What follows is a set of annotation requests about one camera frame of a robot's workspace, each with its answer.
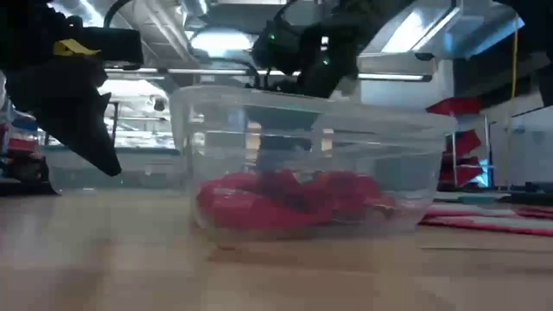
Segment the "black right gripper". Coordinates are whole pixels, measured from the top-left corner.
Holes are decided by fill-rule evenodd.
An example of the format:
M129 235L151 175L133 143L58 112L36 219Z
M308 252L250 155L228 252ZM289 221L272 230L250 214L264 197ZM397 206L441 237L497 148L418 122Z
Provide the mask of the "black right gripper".
M353 24L269 23L252 47L252 59L260 67L275 68L287 76L299 73L295 82L276 85L280 92L328 98L344 78L357 79L357 58L366 35ZM314 112L261 106L246 106L245 112L263 130L311 130L319 117Z

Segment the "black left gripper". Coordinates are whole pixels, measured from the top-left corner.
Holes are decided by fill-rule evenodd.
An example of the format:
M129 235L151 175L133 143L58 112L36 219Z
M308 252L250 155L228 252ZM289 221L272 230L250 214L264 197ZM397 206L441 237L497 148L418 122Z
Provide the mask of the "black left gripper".
M6 46L6 91L17 110L109 176L122 172L106 129L107 68L143 64L136 30L27 25Z

